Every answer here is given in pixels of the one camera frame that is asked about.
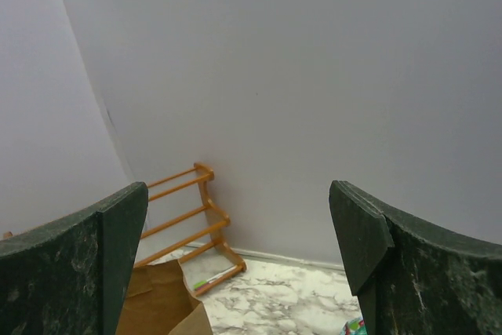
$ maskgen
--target floor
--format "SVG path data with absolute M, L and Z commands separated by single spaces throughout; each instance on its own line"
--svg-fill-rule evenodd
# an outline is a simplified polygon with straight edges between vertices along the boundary
M 246 263 L 246 272 L 200 297 L 215 335 L 338 335 L 347 320 L 359 316 L 357 300 L 338 271 L 264 260 Z M 184 264 L 183 270 L 193 286 L 230 266 L 208 252 Z

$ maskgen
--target wooden rack leg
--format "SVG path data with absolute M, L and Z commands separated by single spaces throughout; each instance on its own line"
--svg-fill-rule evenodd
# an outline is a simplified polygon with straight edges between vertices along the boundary
M 205 171 L 209 170 L 214 177 L 213 170 L 208 166 L 203 166 L 202 164 L 195 163 L 194 167 L 196 169 L 203 167 Z M 209 226 L 217 224 L 219 221 L 221 221 L 221 216 L 212 210 L 214 203 L 209 197 L 207 180 L 198 183 L 198 190 L 201 195 L 202 204 L 204 205 L 204 207 L 208 208 L 206 209 L 206 211 L 204 211 L 206 214 L 207 224 Z M 239 266 L 241 268 L 240 271 L 245 271 L 247 269 L 245 261 L 237 253 L 234 253 L 234 251 L 227 244 L 227 240 L 224 236 L 222 228 L 216 229 L 215 231 L 209 233 L 209 237 L 211 238 L 211 242 L 214 244 L 216 251 L 224 255 L 231 263 Z

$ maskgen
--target marble floor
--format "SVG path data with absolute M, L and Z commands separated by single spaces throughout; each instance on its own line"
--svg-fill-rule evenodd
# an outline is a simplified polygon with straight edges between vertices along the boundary
M 338 335 L 347 320 L 359 316 L 357 300 L 338 271 L 265 260 L 246 263 L 246 272 L 200 297 L 215 335 Z M 207 252 L 183 270 L 193 286 L 230 266 L 224 257 Z

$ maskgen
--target brown paper bag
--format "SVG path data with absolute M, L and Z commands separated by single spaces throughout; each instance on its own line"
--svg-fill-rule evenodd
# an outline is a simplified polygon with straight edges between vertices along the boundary
M 177 260 L 135 268 L 117 335 L 213 335 L 206 310 L 192 296 Z

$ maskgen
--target white wall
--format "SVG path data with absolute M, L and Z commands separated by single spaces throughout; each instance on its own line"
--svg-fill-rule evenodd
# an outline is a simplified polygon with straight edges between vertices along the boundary
M 18 233 L 129 183 L 63 0 L 0 0 L 0 232 Z
M 234 246 L 340 260 L 333 179 L 502 242 L 500 0 L 64 1 L 136 178 L 212 164 Z

